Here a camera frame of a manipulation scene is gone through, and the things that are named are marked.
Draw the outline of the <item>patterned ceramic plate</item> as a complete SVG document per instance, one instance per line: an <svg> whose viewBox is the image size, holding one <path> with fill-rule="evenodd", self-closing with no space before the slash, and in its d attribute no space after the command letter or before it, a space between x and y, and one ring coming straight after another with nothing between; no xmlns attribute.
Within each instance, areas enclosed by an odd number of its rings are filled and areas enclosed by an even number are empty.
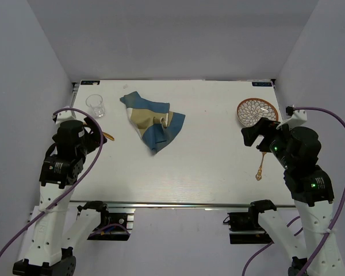
<svg viewBox="0 0 345 276"><path fill-rule="evenodd" d="M269 102L260 98L247 98L237 106L237 117L244 127L252 127L262 117L278 121L277 109Z"/></svg>

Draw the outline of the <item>gold knife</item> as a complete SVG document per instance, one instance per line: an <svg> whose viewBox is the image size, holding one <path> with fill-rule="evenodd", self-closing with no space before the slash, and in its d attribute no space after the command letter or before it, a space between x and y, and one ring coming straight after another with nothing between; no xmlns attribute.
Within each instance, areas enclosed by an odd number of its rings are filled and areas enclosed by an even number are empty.
<svg viewBox="0 0 345 276"><path fill-rule="evenodd" d="M109 140L111 140L111 141L115 141L115 138L114 138L112 135L110 135L110 134L108 134L108 133L106 133L106 132L103 132L103 136L104 136L106 139L109 139Z"/></svg>

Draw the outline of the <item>clear drinking glass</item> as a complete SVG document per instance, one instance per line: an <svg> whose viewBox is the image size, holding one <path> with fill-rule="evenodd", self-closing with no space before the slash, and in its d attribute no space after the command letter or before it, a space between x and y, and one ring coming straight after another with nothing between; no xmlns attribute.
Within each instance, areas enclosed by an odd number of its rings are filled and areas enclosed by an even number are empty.
<svg viewBox="0 0 345 276"><path fill-rule="evenodd" d="M92 111L94 117L103 117L106 113L104 107L104 100L99 94L92 94L86 99L87 107Z"/></svg>

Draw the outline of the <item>gold fork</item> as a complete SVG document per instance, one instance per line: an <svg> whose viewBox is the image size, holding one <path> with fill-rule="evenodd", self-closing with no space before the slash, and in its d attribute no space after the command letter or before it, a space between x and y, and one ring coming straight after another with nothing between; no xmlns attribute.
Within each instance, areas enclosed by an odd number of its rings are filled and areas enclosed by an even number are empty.
<svg viewBox="0 0 345 276"><path fill-rule="evenodd" d="M266 156L266 152L262 152L261 162L260 162L258 171L257 171L256 176L255 176L257 181L260 181L262 179L263 161L265 159L265 156Z"/></svg>

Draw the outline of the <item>blue beige checked placemat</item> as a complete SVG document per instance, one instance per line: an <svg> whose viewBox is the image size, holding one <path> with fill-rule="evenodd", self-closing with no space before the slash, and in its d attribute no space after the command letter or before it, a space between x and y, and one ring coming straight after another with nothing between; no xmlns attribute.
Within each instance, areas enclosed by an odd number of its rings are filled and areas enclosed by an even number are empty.
<svg viewBox="0 0 345 276"><path fill-rule="evenodd" d="M136 91L124 95L120 101L126 107L131 124L153 155L167 147L183 127L185 115L172 112L169 103L149 101Z"/></svg>

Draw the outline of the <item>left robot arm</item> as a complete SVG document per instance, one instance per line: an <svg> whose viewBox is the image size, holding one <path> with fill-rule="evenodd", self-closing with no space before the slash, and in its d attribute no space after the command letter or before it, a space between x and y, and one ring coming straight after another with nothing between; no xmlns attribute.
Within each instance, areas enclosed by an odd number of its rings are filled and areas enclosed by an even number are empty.
<svg viewBox="0 0 345 276"><path fill-rule="evenodd" d="M34 227L31 244L13 265L14 275L73 275L75 250L92 232L110 223L107 205L90 201L78 207L76 222L63 231L75 186L89 173L83 168L86 156L99 152L106 142L99 125L89 118L64 121L53 140L41 168L40 213L30 222Z"/></svg>

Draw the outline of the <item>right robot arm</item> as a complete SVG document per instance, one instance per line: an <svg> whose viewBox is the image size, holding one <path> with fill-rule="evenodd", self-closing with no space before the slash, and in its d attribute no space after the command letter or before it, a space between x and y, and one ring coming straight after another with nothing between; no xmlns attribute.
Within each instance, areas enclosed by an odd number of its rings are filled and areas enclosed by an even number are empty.
<svg viewBox="0 0 345 276"><path fill-rule="evenodd" d="M335 219L332 182L317 165L321 150L318 134L304 126L290 128L266 118L243 128L241 133L248 147L262 136L257 149L272 153L284 168L285 185L298 210L305 245L298 242L270 200L251 203L249 225L255 229L263 228L273 243L283 248L291 261L289 275L345 275L336 237L331 230Z"/></svg>

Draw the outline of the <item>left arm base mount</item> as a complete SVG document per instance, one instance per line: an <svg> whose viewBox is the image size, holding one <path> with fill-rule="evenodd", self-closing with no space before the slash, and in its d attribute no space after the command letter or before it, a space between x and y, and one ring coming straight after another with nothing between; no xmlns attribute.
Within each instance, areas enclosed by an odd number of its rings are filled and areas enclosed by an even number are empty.
<svg viewBox="0 0 345 276"><path fill-rule="evenodd" d="M111 209L109 218L106 223L96 227L90 234L88 240L108 241L108 242L125 242L129 240L132 233L134 222L133 209Z"/></svg>

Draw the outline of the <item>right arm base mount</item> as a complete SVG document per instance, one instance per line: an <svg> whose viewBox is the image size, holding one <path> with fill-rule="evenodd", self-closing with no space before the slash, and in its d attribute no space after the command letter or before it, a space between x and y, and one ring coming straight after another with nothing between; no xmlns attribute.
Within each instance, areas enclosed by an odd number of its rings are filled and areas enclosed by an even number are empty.
<svg viewBox="0 0 345 276"><path fill-rule="evenodd" d="M229 226L229 240L231 245L237 244L270 244L272 239L259 226L255 226L248 213L231 212L223 220Z"/></svg>

